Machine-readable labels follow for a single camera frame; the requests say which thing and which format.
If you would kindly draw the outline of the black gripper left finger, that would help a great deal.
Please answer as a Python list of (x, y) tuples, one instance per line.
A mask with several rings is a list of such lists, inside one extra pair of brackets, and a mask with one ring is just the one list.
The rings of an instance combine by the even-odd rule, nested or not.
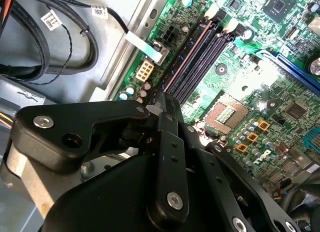
[(63, 194), (136, 155), (181, 155), (185, 161), (175, 100), (165, 95), (158, 115), (134, 100), (21, 109), (11, 152), (26, 160), (20, 178), (45, 218)]

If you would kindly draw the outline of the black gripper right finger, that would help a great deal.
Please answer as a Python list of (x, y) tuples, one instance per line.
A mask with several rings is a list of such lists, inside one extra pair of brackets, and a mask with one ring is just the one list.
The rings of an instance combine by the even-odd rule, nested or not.
[(186, 147), (192, 210), (199, 209), (208, 231), (299, 231), (298, 225), (216, 142), (203, 146), (173, 102)]

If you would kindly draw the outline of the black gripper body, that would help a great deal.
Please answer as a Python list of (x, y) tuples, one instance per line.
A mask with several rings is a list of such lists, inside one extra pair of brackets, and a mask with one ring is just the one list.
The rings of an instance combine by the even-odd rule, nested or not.
[(136, 155), (63, 194), (43, 231), (201, 231), (181, 155)]

